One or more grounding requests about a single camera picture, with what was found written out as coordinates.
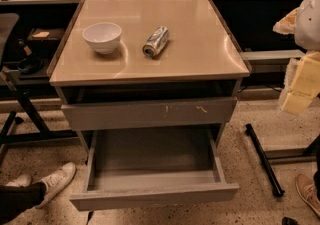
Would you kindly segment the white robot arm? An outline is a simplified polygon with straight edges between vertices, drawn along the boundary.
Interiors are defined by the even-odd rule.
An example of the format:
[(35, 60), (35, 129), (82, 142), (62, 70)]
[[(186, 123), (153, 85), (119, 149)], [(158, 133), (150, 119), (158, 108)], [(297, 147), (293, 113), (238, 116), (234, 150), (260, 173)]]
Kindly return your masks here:
[(320, 93), (320, 0), (303, 0), (273, 26), (273, 31), (293, 34), (295, 43), (306, 50), (299, 60), (290, 59), (279, 97), (282, 111), (299, 114)]

